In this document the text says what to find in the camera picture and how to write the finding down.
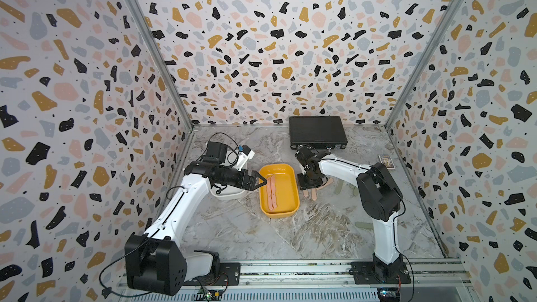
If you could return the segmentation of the long pink sheathed knife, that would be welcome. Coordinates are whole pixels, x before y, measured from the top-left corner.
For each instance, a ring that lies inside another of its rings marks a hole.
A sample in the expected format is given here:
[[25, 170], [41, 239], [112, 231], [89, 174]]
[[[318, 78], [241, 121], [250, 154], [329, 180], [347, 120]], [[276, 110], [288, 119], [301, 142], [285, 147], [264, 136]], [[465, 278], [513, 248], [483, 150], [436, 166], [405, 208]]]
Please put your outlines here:
[[270, 211], [274, 210], [274, 203], [272, 199], [272, 194], [273, 194], [272, 183], [273, 183], [273, 176], [269, 176], [267, 178], [267, 203], [268, 203], [268, 209]]

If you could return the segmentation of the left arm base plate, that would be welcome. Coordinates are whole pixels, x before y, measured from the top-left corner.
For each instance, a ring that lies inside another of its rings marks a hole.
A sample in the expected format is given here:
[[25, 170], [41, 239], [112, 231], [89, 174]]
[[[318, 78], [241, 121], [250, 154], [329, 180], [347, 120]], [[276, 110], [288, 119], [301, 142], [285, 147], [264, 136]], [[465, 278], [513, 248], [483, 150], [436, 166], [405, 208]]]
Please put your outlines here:
[[240, 262], [221, 262], [218, 267], [213, 267], [207, 275], [199, 276], [198, 278], [185, 281], [185, 286], [198, 285], [198, 280], [204, 287], [211, 285], [218, 286], [238, 286], [241, 276]]

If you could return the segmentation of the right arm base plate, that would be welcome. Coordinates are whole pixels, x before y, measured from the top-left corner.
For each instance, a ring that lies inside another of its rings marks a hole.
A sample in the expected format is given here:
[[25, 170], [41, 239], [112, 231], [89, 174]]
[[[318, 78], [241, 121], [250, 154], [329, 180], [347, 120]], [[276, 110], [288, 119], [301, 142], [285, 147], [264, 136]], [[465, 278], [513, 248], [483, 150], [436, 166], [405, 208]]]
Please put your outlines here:
[[396, 261], [385, 265], [375, 261], [354, 261], [350, 274], [356, 285], [411, 284], [411, 272], [404, 262]]

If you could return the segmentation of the yellow plastic bin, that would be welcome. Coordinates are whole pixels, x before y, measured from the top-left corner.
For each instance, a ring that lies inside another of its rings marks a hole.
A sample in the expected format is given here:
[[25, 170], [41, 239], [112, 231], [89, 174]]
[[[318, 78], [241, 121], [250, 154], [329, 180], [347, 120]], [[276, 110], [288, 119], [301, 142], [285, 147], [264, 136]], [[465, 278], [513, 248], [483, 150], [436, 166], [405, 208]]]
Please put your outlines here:
[[299, 190], [294, 169], [289, 164], [270, 164], [263, 166], [260, 174], [267, 179], [276, 177], [276, 196], [278, 208], [270, 211], [267, 203], [267, 185], [260, 188], [260, 208], [269, 218], [288, 218], [300, 207]]

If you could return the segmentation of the black ribbed briefcase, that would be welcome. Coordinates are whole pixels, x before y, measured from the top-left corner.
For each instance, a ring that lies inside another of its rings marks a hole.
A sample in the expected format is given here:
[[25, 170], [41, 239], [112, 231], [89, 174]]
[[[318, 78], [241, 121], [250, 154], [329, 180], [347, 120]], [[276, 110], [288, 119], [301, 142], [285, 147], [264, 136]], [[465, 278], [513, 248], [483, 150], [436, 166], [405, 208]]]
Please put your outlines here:
[[290, 148], [305, 145], [317, 150], [345, 149], [348, 139], [339, 116], [293, 116], [289, 118]]

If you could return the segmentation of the green knife near arm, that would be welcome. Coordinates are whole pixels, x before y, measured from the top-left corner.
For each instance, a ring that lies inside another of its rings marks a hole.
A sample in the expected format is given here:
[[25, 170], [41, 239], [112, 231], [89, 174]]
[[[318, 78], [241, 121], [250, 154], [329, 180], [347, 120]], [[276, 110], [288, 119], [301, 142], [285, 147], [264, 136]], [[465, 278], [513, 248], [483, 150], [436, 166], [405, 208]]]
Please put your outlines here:
[[355, 222], [355, 226], [358, 229], [373, 230], [373, 223], [372, 222]]

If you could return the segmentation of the pink folding knife right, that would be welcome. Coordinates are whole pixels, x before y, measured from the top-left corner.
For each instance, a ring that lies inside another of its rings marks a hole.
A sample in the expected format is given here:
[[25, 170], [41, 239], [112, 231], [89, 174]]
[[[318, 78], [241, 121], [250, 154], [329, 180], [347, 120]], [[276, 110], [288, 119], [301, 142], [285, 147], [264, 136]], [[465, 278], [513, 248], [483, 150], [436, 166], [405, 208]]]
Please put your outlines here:
[[324, 184], [323, 186], [324, 186], [324, 187], [329, 186], [329, 185], [332, 184], [333, 182], [334, 182], [334, 179], [333, 179], [333, 178], [329, 178], [329, 179], [325, 182], [325, 184]]

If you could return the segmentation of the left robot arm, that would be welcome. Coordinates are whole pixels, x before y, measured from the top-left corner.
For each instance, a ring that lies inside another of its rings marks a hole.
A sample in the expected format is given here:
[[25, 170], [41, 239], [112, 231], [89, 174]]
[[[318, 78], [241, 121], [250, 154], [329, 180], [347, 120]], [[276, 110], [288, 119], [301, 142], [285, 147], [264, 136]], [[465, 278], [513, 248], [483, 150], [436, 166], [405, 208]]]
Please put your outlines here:
[[215, 189], [221, 194], [232, 187], [253, 192], [267, 184], [257, 171], [245, 165], [254, 156], [247, 145], [232, 146], [209, 139], [204, 152], [183, 171], [173, 187], [175, 194], [155, 222], [141, 235], [131, 235], [124, 246], [127, 285], [135, 297], [152, 293], [173, 296], [185, 282], [219, 278], [220, 258], [212, 251], [184, 255], [180, 243], [202, 200]]

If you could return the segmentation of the white plastic bin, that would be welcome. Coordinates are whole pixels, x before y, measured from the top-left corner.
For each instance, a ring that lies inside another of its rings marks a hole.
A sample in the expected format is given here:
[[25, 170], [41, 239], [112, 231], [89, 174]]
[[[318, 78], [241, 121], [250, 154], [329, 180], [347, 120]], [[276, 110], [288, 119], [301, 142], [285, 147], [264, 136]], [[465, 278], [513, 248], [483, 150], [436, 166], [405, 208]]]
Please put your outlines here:
[[[238, 171], [234, 166], [232, 166], [232, 170]], [[241, 188], [233, 187], [231, 185], [215, 185], [210, 189], [210, 193], [220, 201], [237, 200], [247, 196], [246, 190], [242, 190]]]

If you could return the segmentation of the playing card box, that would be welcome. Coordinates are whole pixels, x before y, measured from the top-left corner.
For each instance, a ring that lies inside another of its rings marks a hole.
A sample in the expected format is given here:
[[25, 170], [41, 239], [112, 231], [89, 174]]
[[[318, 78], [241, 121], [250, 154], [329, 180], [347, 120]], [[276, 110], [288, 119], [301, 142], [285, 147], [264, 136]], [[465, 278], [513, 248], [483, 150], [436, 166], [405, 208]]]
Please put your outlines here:
[[379, 155], [378, 159], [388, 170], [396, 169], [395, 163], [390, 155]]

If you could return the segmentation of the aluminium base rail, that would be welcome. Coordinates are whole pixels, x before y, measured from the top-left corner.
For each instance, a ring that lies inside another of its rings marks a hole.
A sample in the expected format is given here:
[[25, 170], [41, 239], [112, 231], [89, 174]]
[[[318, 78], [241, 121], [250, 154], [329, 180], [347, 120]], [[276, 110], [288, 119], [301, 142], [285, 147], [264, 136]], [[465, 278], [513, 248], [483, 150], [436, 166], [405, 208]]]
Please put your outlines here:
[[186, 282], [174, 296], [135, 293], [135, 301], [477, 301], [456, 259], [412, 259], [400, 279], [380, 283], [347, 260], [234, 260], [213, 284]]

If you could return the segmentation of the green folding knife middle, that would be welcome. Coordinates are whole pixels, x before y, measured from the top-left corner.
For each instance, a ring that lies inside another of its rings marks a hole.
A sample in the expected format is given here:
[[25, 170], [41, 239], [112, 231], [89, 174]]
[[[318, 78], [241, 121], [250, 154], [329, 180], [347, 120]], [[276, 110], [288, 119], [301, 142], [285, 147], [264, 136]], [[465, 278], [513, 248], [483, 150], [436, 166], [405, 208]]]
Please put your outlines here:
[[344, 184], [344, 182], [342, 180], [338, 181], [338, 183], [336, 184], [336, 188], [334, 190], [334, 194], [340, 194], [341, 193], [342, 188], [343, 188], [343, 184]]

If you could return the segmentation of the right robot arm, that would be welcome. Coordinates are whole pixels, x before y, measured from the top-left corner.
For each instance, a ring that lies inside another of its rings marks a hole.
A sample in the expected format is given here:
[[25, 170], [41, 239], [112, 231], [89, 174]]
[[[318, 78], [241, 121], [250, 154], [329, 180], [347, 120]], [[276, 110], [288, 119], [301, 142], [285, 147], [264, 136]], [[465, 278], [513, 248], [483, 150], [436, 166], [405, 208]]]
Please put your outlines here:
[[301, 190], [319, 188], [329, 178], [355, 186], [362, 208], [372, 219], [375, 237], [372, 265], [368, 269], [382, 283], [410, 283], [404, 256], [397, 247], [397, 220], [406, 207], [403, 194], [382, 163], [359, 164], [337, 157], [328, 150], [300, 145], [295, 158], [303, 172], [297, 175]]

